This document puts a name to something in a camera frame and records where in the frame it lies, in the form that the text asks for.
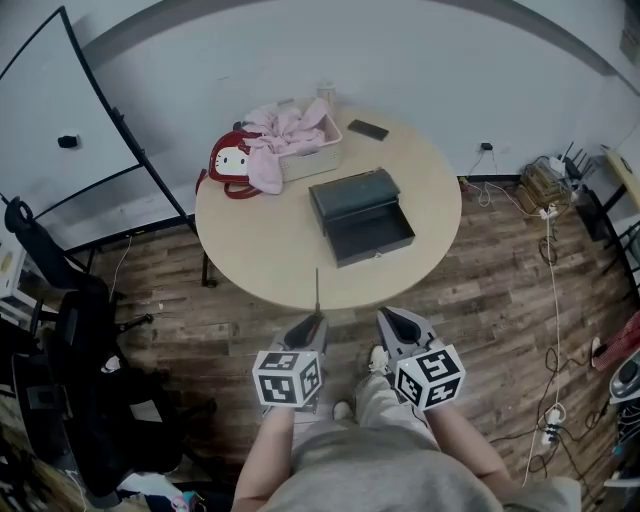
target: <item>leg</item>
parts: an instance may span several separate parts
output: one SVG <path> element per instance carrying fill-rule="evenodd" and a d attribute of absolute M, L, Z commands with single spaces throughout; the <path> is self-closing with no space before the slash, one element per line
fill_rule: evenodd
<path fill-rule="evenodd" d="M 304 432 L 294 434 L 293 449 L 296 450 L 301 444 L 321 434 L 339 432 L 350 428 L 357 428 L 353 410 L 348 402 L 341 400 L 333 406 L 333 421 L 316 421 Z"/>
<path fill-rule="evenodd" d="M 395 391 L 382 371 L 373 364 L 376 352 L 384 352 L 382 347 L 375 347 L 372 352 L 373 371 L 356 390 L 356 419 L 363 428 L 400 427 L 410 430 L 437 446 L 436 440 L 426 424 L 413 414 L 410 405 L 401 405 Z"/>

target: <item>wooden floor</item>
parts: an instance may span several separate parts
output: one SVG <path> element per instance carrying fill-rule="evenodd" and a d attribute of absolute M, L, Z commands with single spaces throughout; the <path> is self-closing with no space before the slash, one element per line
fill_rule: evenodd
<path fill-rule="evenodd" d="M 556 346 L 551 275 L 538 248 L 546 224 L 525 218 L 507 197 L 494 195 L 493 203 L 481 208 L 474 191 L 463 193 L 460 229 L 447 256 L 423 281 L 387 303 L 427 317 L 445 343 L 455 345 L 467 370 L 457 405 L 490 440 L 534 428 L 538 402 L 551 377 L 545 354 Z M 584 363 L 591 339 L 606 339 L 615 333 L 634 306 L 620 301 L 629 289 L 620 265 L 600 276 L 613 252 L 605 251 L 602 243 L 591 242 L 573 209 L 560 217 L 556 227 L 561 364 L 568 357 Z M 96 256 L 94 272 L 108 283 L 126 245 L 105 247 Z M 151 313 L 155 321 L 125 334 L 120 345 L 133 365 L 169 372 L 165 388 L 176 407 L 191 407 L 215 397 L 217 414 L 194 418 L 189 443 L 199 454 L 223 456 L 238 469 L 261 419 L 251 377 L 254 356 L 299 313 L 252 297 L 218 272 L 219 286 L 202 288 L 201 262 L 198 239 L 183 227 L 133 240 L 118 274 L 117 289 L 127 294 L 118 317 L 125 320 Z M 375 308 L 328 313 L 326 385 L 318 414 L 301 415 L 298 431 L 330 417 L 332 404 L 351 395 L 366 368 L 370 348 L 378 343 L 374 316 Z M 586 431 L 587 415 L 605 403 L 608 380 L 608 375 L 588 364 L 570 363 L 562 372 L 564 426 L 574 437 Z M 543 410 L 554 398 L 555 385 Z M 12 426 L 17 432 L 19 421 Z M 531 437 L 495 443 L 519 482 L 524 478 Z M 566 433 L 563 438 L 577 467 L 586 473 L 591 494 L 597 497 L 614 467 L 614 408 L 581 442 L 571 441 Z M 543 451 L 536 442 L 534 453 L 548 458 L 551 451 Z M 532 468 L 541 467 L 536 459 Z M 181 475 L 190 476 L 188 465 L 181 469 Z M 578 478 L 562 446 L 548 463 L 548 473 Z M 530 475 L 534 481 L 543 478 L 544 470 Z M 71 501 L 78 504 L 73 483 L 64 485 Z M 585 510 L 592 509 L 584 485 L 583 496 Z M 616 509 L 609 497 L 599 510 L 603 509 Z"/>

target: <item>whiteboard frame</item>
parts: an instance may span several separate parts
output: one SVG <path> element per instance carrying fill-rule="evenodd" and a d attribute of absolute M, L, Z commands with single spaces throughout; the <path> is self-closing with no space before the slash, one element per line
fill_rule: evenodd
<path fill-rule="evenodd" d="M 85 73 L 85 75 L 87 77 L 87 80 L 91 84 L 91 87 L 93 88 L 93 91 L 95 92 L 96 96 L 98 97 L 98 100 L 102 104 L 102 107 L 105 109 L 105 112 L 107 113 L 107 115 L 111 119 L 111 122 L 115 126 L 116 130 L 118 130 L 118 133 L 120 134 L 120 137 L 122 137 L 122 139 L 124 140 L 125 144 L 127 145 L 127 147 L 129 148 L 129 150 L 131 151 L 131 153 L 133 154 L 133 156 L 135 157 L 135 159 L 136 159 L 136 161 L 138 163 L 136 165 L 132 166 L 132 167 L 127 168 L 127 169 L 124 169 L 124 170 L 120 169 L 120 170 L 114 171 L 114 174 L 112 174 L 111 176 L 109 176 L 109 177 L 107 177 L 105 179 L 102 179 L 100 181 L 97 181 L 96 183 L 93 183 L 92 185 L 89 185 L 88 187 L 85 187 L 84 189 L 71 194 L 70 196 L 62 199 L 61 201 L 58 201 L 53 206 L 50 206 L 49 208 L 45 209 L 43 212 L 39 213 L 35 218 L 37 219 L 39 217 L 42 217 L 43 215 L 45 215 L 46 213 L 49 213 L 50 211 L 54 210 L 58 206 L 66 203 L 67 201 L 70 201 L 74 197 L 77 197 L 78 195 L 80 195 L 80 194 L 82 194 L 84 192 L 87 192 L 88 190 L 91 190 L 91 189 L 101 185 L 102 183 L 105 183 L 105 182 L 110 181 L 110 180 L 112 180 L 114 178 L 117 178 L 118 176 L 122 176 L 123 174 L 126 174 L 128 172 L 131 172 L 131 171 L 134 171 L 136 169 L 140 169 L 140 168 L 144 167 L 146 169 L 146 171 L 149 173 L 149 175 L 151 176 L 151 178 L 153 179 L 153 181 L 156 183 L 158 188 L 161 190 L 161 192 L 164 194 L 164 196 L 167 198 L 167 200 L 171 203 L 171 206 L 173 206 L 173 208 L 176 210 L 178 215 L 181 217 L 182 223 L 187 224 L 189 226 L 189 228 L 191 229 L 191 231 L 193 231 L 193 233 L 197 236 L 198 232 L 197 232 L 195 223 L 186 214 L 186 212 L 184 211 L 184 209 L 182 208 L 180 203 L 178 203 L 176 198 L 173 196 L 173 194 L 171 193 L 171 191 L 169 190 L 167 185 L 164 183 L 164 181 L 162 180 L 162 178 L 160 177 L 158 172 L 155 170 L 155 168 L 153 167 L 153 165 L 149 161 L 149 159 L 146 157 L 144 150 L 140 147 L 140 145 L 136 141 L 135 137 L 129 131 L 127 125 L 125 124 L 124 115 L 120 114 L 117 109 L 112 108 L 109 105 L 109 102 L 107 101 L 104 93 L 100 89 L 100 86 L 98 85 L 98 82 L 96 81 L 95 77 L 93 76 L 93 73 L 91 72 L 91 69 L 89 68 L 89 65 L 87 64 L 87 61 L 86 61 L 86 59 L 84 57 L 84 54 L 82 53 L 82 49 L 80 48 L 80 45 L 78 44 L 78 40 L 76 39 L 75 33 L 73 32 L 73 28 L 71 26 L 71 22 L 69 21 L 69 16 L 67 15 L 67 10 L 66 10 L 66 8 L 64 6 L 61 6 L 58 9 L 56 9 L 35 30 L 35 32 L 33 34 L 31 34 L 31 36 L 20 47 L 20 49 L 17 51 L 17 53 L 13 56 L 13 58 L 9 61 L 9 63 L 6 65 L 6 67 L 2 70 L 2 73 L 0 73 L 0 80 L 2 80 L 2 78 L 6 75 L 6 73 L 11 68 L 12 64 L 20 57 L 20 54 L 25 50 L 25 48 L 27 48 L 29 43 L 31 43 L 31 41 L 33 41 L 38 36 L 38 34 L 42 31 L 42 29 L 44 29 L 47 26 L 48 23 L 50 23 L 53 19 L 55 19 L 56 16 L 60 16 L 61 17 L 62 23 L 64 25 L 65 31 L 67 33 L 67 36 L 69 37 L 69 41 L 71 42 L 71 46 L 73 47 L 74 53 L 76 54 L 76 57 L 77 57 L 77 59 L 78 59 L 78 61 L 80 63 L 80 66 L 82 67 L 82 70 L 84 71 L 84 73 Z M 5 198 L 1 194 L 0 194 L 0 197 L 1 197 L 2 201 L 5 204 L 8 204 L 7 198 Z M 131 229 L 131 230 L 127 230 L 126 232 L 114 233 L 112 236 L 109 236 L 107 238 L 109 238 L 110 241 L 112 241 L 114 236 L 116 236 L 117 238 L 124 238 L 126 236 L 134 236 L 134 234 L 136 234 L 136 232 L 138 230 L 139 230 L 139 228 L 134 228 L 134 229 Z M 100 245 L 104 244 L 104 240 L 105 239 L 103 238 L 103 239 L 94 240 L 92 242 L 85 243 L 85 244 L 82 245 L 82 248 L 84 249 L 84 248 L 99 247 Z M 71 249 L 69 249 L 69 250 L 67 250 L 65 252 L 69 253 L 69 254 L 75 253 L 75 252 L 77 252 L 77 248 L 71 248 Z"/>

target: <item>round table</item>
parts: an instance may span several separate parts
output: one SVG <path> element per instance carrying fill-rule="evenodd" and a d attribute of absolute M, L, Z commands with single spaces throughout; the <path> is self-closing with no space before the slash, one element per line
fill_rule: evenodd
<path fill-rule="evenodd" d="M 389 130 L 384 141 L 347 130 L 354 119 Z M 319 269 L 322 309 L 382 302 L 410 288 L 440 262 L 460 224 L 456 175 L 433 144 L 411 126 L 367 109 L 341 107 L 343 135 L 336 170 L 285 183 L 279 196 L 246 200 L 225 196 L 222 184 L 205 179 L 196 199 L 200 241 L 216 267 L 261 299 L 299 309 L 315 307 Z M 407 247 L 342 268 L 336 266 L 309 200 L 309 187 L 386 169 L 400 188 L 400 207 L 415 232 Z"/>

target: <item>gray shirt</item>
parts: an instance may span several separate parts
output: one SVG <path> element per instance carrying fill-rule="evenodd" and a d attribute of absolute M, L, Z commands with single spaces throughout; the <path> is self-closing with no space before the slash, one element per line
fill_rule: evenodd
<path fill-rule="evenodd" d="M 396 427 L 313 437 L 294 451 L 293 475 L 261 512 L 580 510 L 574 480 L 531 484 L 500 502 L 458 461 L 420 445 Z"/>

